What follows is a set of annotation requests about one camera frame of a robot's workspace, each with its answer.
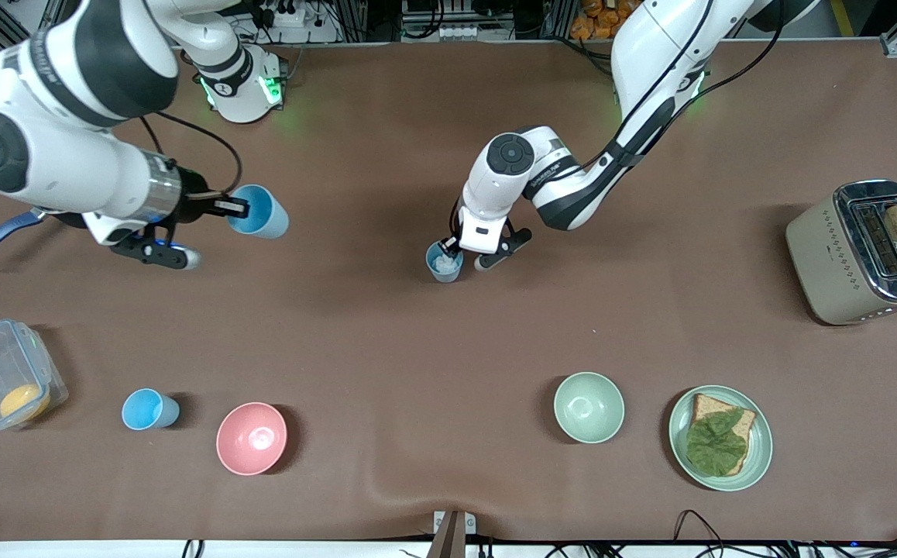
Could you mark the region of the pale green plate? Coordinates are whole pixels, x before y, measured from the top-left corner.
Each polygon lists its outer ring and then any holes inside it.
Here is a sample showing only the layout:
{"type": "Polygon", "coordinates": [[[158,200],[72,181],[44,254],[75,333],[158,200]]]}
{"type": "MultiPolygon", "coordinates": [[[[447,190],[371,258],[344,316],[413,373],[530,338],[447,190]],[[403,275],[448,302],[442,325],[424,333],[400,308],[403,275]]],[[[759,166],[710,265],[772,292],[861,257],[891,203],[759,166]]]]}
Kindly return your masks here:
{"type": "Polygon", "coordinates": [[[752,487],[768,472],[773,459],[773,433],[761,409],[750,397],[734,388],[721,385],[704,385],[689,389],[676,397],[668,414],[667,440],[676,463],[690,480],[708,490],[736,492],[752,487]],[[710,397],[724,404],[739,407],[755,416],[738,426],[739,435],[748,442],[747,452],[735,474],[714,477],[699,472],[686,456],[686,433],[697,418],[696,403],[699,396],[710,397]]]}

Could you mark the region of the orange food piece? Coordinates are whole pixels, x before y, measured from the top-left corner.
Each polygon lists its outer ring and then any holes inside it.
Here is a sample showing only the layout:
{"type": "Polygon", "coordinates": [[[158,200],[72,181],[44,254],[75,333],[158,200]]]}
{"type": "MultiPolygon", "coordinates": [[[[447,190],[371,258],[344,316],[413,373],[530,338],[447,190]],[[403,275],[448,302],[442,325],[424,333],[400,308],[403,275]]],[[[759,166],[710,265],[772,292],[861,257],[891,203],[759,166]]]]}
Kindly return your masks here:
{"type": "Polygon", "coordinates": [[[48,409],[51,400],[49,388],[41,384],[24,384],[7,393],[0,402],[0,416],[17,422],[26,422],[48,409]]]}

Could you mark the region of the green lettuce leaf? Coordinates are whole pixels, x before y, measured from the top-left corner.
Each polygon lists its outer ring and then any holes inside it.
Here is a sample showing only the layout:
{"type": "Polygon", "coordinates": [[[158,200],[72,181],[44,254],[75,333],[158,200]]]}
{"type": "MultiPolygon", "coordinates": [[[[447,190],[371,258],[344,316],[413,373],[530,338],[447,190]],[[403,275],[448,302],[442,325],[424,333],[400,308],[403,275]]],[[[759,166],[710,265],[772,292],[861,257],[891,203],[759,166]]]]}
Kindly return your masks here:
{"type": "Polygon", "coordinates": [[[693,422],[686,435],[686,458],[694,469],[711,477],[727,477],[748,452],[748,442],[734,427],[744,410],[714,411],[693,422]]]}

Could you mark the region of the pink bowl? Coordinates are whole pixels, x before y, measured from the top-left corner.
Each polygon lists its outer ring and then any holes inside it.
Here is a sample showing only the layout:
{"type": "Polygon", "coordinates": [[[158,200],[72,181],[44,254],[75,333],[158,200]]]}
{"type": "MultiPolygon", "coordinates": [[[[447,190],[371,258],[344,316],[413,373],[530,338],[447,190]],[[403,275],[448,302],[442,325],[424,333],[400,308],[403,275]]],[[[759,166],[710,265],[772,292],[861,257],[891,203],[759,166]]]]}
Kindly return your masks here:
{"type": "Polygon", "coordinates": [[[216,455],[222,466],[239,476],[264,474],[281,459],[288,445],[288,425],[274,406],[248,402],[222,420],[216,433],[216,455]]]}

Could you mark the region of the pale green bowl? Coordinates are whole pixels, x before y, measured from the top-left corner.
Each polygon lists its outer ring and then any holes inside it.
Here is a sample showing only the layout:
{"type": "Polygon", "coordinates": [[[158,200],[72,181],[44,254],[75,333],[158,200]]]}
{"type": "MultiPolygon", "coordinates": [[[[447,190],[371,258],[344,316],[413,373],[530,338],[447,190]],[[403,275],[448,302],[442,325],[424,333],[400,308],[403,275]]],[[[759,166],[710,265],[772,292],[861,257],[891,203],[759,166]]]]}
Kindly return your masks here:
{"type": "Polygon", "coordinates": [[[552,397],[552,409],[558,427],[570,439],[583,444],[605,443],[615,437],[626,414],[619,387],[593,371],[563,378],[552,397]]]}

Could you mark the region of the brown table cover mat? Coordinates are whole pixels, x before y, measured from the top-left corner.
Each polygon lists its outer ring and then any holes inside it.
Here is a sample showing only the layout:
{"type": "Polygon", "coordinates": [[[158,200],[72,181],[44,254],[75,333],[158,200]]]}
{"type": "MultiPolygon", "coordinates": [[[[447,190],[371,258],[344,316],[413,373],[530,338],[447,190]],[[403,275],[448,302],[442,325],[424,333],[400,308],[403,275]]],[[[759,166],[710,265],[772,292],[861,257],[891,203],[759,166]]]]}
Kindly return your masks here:
{"type": "MultiPolygon", "coordinates": [[[[287,107],[171,112],[221,134],[290,215],[285,237],[203,218],[196,270],[117,257],[45,222],[0,245],[0,320],[41,332],[70,396],[0,432],[0,539],[387,538],[473,513],[509,539],[662,539],[693,509],[724,538],[897,538],[897,317],[809,315],[785,227],[849,181],[897,181],[897,59],[877,41],[778,43],[690,106],[573,232],[441,284],[424,264],[483,146],[554,127],[580,159],[619,124],[610,81],[557,43],[320,47],[287,107]],[[573,441],[552,397],[610,378],[625,420],[573,441]],[[667,440],[676,397],[728,386],[773,433],[768,472],[708,490],[667,440]],[[172,397],[132,431],[134,391],[172,397]],[[264,474],[216,455],[248,402],[286,449],[264,474]]],[[[23,212],[0,197],[0,222],[23,212]]]]}

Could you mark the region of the white power strip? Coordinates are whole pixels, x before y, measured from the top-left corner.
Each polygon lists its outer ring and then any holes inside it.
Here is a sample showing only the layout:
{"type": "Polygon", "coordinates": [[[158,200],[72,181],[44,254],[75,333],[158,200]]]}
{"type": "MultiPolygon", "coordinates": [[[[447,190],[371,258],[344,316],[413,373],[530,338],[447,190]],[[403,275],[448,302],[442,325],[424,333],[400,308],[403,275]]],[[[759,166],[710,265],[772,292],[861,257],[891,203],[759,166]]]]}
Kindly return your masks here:
{"type": "Polygon", "coordinates": [[[320,27],[321,16],[309,0],[253,0],[254,22],[261,29],[320,27]]]}

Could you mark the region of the light blue plastic cup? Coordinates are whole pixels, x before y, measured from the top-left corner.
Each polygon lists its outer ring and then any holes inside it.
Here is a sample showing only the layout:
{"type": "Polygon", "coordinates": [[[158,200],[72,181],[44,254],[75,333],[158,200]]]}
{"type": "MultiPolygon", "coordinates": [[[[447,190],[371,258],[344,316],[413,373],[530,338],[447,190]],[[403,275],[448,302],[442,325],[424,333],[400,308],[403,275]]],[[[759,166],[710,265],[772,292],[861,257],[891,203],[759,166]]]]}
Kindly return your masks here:
{"type": "Polygon", "coordinates": [[[434,279],[452,283],[462,272],[464,255],[459,250],[445,250],[441,241],[431,244],[426,252],[426,265],[434,279]]]}
{"type": "Polygon", "coordinates": [[[122,406],[123,424],[132,431],[170,427],[179,416],[179,403],[151,388],[134,391],[122,406]]]}
{"type": "Polygon", "coordinates": [[[236,233],[273,239],[284,236],[289,229],[288,212],[268,188],[259,184],[246,184],[236,188],[232,197],[247,204],[244,218],[228,218],[229,226],[236,233]]]}

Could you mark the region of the beige and chrome toaster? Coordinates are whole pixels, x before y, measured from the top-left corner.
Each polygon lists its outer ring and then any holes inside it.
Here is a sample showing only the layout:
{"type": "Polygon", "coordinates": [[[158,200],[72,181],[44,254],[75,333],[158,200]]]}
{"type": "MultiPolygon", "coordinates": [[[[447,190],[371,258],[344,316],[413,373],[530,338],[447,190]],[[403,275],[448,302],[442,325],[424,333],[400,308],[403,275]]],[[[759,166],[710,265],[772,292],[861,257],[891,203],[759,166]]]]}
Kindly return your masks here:
{"type": "Polygon", "coordinates": [[[885,210],[897,181],[852,181],[786,226],[785,238],[813,314],[832,326],[897,315],[897,241],[885,210]]]}

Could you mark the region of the orange packaged snacks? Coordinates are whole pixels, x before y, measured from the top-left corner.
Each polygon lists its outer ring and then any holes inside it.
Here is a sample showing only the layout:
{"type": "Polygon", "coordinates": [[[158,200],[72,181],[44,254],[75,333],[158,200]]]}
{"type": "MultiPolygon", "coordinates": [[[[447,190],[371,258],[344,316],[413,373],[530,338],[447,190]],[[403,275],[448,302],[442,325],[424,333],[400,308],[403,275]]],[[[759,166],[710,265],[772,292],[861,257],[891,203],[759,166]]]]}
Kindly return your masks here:
{"type": "Polygon", "coordinates": [[[569,38],[572,41],[611,39],[640,4],[642,0],[579,0],[569,38]]]}

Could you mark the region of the brown bread slice on plate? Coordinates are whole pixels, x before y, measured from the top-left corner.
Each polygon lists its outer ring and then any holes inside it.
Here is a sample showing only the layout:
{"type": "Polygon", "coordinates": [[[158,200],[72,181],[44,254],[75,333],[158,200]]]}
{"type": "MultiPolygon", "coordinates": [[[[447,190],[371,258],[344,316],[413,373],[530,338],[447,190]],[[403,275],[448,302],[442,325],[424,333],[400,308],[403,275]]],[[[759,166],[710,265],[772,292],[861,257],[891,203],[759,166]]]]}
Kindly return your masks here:
{"type": "MultiPolygon", "coordinates": [[[[710,397],[705,394],[697,394],[694,397],[693,417],[692,417],[692,423],[690,423],[689,428],[690,428],[690,426],[692,426],[693,422],[706,416],[708,413],[711,413],[714,411],[726,411],[726,410],[731,410],[731,409],[735,409],[735,408],[742,408],[742,407],[736,406],[735,404],[726,403],[725,401],[721,401],[717,398],[710,397]]],[[[736,474],[738,474],[740,472],[740,470],[742,469],[742,467],[744,465],[744,460],[746,460],[746,458],[749,454],[751,430],[755,424],[755,420],[758,417],[757,413],[755,411],[752,411],[752,410],[746,409],[746,408],[742,408],[742,409],[744,410],[743,418],[739,421],[738,424],[735,425],[735,427],[733,428],[733,431],[735,431],[735,433],[737,435],[741,436],[742,438],[744,438],[745,441],[748,442],[748,452],[746,452],[746,455],[743,456],[743,458],[740,460],[740,462],[735,467],[735,469],[730,472],[730,476],[728,476],[728,477],[736,476],[736,474]]]]}

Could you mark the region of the grey metal bracket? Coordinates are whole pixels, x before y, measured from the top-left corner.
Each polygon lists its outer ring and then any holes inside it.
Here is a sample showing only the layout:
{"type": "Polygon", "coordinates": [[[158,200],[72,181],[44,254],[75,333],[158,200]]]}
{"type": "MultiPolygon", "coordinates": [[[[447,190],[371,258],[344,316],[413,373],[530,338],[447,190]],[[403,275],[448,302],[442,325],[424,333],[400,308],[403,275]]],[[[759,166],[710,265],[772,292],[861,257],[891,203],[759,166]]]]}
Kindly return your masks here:
{"type": "Polygon", "coordinates": [[[444,511],[426,558],[466,558],[467,536],[476,534],[476,516],[466,511],[444,511]]]}

